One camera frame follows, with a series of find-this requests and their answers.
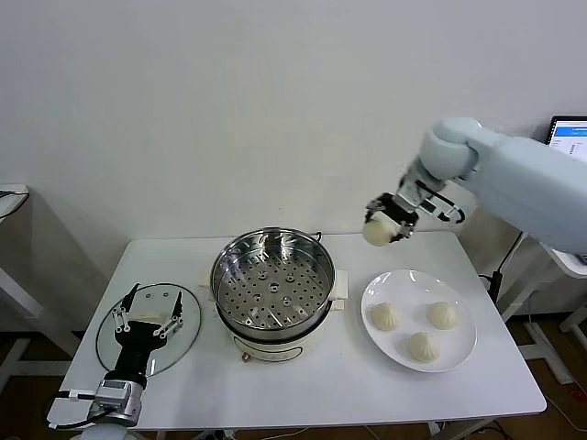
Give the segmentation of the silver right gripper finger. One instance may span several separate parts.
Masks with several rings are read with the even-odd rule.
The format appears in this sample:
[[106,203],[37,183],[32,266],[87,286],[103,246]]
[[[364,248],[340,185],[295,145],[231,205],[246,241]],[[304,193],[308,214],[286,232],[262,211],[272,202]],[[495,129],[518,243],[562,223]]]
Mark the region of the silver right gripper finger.
[[365,213],[365,217],[364,217],[364,222],[369,223],[375,214],[377,214],[379,212],[384,212],[385,209],[386,209],[386,206],[380,197],[369,201],[369,203],[366,205],[366,213]]
[[403,239],[410,238],[415,230],[415,223],[408,222],[408,221],[401,221],[400,223],[395,222],[394,220],[390,223],[390,242],[397,242]]

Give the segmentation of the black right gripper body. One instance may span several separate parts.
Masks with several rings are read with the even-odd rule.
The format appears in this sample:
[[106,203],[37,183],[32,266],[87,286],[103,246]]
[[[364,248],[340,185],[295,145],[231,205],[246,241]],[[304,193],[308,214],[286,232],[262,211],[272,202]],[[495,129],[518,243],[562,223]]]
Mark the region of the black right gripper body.
[[385,211],[382,213],[391,220],[394,220],[397,223],[400,223],[401,221],[414,222],[415,224],[417,223],[418,214],[414,211],[408,211],[406,208],[403,208],[394,200],[391,193],[384,192],[378,197],[383,200],[386,206]]

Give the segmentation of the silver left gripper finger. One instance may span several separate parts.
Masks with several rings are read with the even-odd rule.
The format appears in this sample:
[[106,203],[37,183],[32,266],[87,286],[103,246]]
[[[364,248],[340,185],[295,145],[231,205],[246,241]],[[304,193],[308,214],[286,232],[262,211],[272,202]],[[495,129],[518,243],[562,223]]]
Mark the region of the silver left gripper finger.
[[172,308],[171,317],[162,324],[157,330],[153,332],[155,337],[160,339],[170,338],[176,334],[183,327],[183,294],[179,291],[174,306]]
[[111,314],[114,319],[116,333],[127,333],[130,331],[129,312],[138,288],[139,284],[136,283],[130,292],[123,297],[120,304],[116,305],[112,310]]

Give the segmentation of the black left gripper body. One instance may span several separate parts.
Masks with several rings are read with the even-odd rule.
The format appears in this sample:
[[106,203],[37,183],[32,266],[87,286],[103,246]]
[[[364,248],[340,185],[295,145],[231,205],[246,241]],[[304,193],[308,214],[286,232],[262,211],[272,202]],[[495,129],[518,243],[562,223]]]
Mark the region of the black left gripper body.
[[161,337],[155,333],[159,324],[129,321],[129,330],[115,333],[115,340],[121,346],[114,371],[146,375],[150,354],[161,348]]

